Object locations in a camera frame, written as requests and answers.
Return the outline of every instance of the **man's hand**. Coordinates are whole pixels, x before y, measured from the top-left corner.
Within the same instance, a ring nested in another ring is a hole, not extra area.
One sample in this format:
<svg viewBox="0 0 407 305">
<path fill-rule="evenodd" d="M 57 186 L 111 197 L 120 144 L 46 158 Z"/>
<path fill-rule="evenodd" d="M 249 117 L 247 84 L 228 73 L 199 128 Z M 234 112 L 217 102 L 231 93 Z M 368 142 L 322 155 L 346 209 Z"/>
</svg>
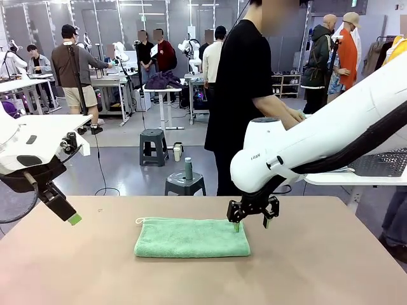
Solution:
<svg viewBox="0 0 407 305">
<path fill-rule="evenodd" d="M 349 76 L 350 75 L 350 71 L 348 69 L 342 68 L 342 69 L 338 69 L 338 74 L 339 75 L 346 75 Z"/>
<path fill-rule="evenodd" d="M 297 121 L 297 122 L 302 122 L 305 120 L 305 116 L 301 111 L 294 110 L 291 108 L 288 108 L 288 113 Z"/>
</svg>

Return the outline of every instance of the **black t-shirt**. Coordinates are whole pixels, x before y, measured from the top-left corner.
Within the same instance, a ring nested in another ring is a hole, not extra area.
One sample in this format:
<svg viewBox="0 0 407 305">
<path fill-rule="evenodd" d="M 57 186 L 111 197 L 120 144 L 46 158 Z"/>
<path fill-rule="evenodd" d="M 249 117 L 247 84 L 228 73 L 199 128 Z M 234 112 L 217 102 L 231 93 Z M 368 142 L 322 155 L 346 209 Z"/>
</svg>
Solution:
<svg viewBox="0 0 407 305">
<path fill-rule="evenodd" d="M 258 64 L 253 65 L 254 58 Z M 207 150 L 243 149 L 247 125 L 264 116 L 253 99 L 273 95 L 271 75 L 272 53 L 267 39 L 251 21 L 241 20 L 223 43 L 206 134 Z"/>
<path fill-rule="evenodd" d="M 204 51 L 205 49 L 208 47 L 209 43 L 204 43 L 203 45 L 201 45 L 201 47 L 199 48 L 199 59 L 203 60 L 204 59 Z"/>
<path fill-rule="evenodd" d="M 33 58 L 33 61 L 34 61 L 34 67 L 39 67 L 39 57 L 38 58 Z M 36 74 L 41 74 L 42 72 L 41 72 L 41 70 L 34 70 L 35 71 L 35 73 Z"/>
<path fill-rule="evenodd" d="M 154 47 L 154 45 L 149 41 L 147 41 L 146 45 L 143 43 L 139 44 L 140 61 L 143 62 L 144 65 L 147 65 L 151 60 L 150 52 L 152 47 Z"/>
</svg>

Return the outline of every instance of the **white shirt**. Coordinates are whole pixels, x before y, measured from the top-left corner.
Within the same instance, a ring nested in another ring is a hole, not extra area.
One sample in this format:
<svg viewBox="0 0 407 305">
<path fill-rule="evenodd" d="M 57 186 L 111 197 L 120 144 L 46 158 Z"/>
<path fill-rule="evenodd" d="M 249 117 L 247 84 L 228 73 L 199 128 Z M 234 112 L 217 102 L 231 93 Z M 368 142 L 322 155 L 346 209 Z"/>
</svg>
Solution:
<svg viewBox="0 0 407 305">
<path fill-rule="evenodd" d="M 203 79 L 208 83 L 216 82 L 217 67 L 221 58 L 222 41 L 215 41 L 203 52 Z"/>
</svg>

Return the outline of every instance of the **folded towel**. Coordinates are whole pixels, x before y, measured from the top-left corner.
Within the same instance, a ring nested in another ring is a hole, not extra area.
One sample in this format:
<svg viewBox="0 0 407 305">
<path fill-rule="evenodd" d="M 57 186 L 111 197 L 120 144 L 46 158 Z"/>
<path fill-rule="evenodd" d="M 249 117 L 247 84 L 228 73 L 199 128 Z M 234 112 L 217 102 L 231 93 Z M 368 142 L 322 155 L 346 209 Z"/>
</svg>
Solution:
<svg viewBox="0 0 407 305">
<path fill-rule="evenodd" d="M 243 223 L 235 232 L 227 220 L 144 219 L 134 247 L 140 257 L 199 258 L 249 256 Z"/>
</svg>

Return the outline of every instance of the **gray stool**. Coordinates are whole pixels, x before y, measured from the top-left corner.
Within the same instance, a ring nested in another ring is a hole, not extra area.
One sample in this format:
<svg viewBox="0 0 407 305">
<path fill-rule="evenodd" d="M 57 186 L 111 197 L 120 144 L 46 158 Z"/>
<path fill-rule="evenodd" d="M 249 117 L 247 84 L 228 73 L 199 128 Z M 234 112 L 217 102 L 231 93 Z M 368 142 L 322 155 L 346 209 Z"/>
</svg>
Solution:
<svg viewBox="0 0 407 305">
<path fill-rule="evenodd" d="M 176 172 L 167 177 L 165 181 L 165 195 L 169 192 L 181 196 L 193 196 L 197 191 L 202 189 L 206 196 L 204 177 L 200 173 L 192 173 L 192 180 L 185 179 L 185 171 Z"/>
<path fill-rule="evenodd" d="M 151 155 L 152 151 L 156 152 L 156 156 Z M 158 166 L 164 166 L 165 158 L 168 158 L 168 150 L 164 131 L 146 129 L 140 133 L 140 165 L 143 166 L 144 162 L 155 162 Z"/>
</svg>

